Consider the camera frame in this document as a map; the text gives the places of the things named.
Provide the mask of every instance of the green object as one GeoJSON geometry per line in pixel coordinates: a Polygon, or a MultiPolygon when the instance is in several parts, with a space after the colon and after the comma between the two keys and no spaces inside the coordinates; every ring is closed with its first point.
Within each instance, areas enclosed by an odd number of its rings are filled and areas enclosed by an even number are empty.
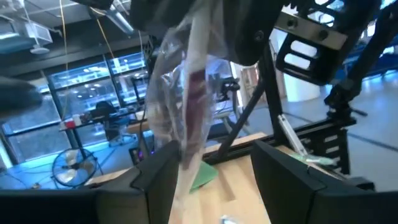
{"type": "Polygon", "coordinates": [[[194,193],[201,186],[209,183],[218,175],[218,170],[207,164],[206,162],[201,162],[199,171],[195,180],[193,181],[190,193],[194,193]]]}

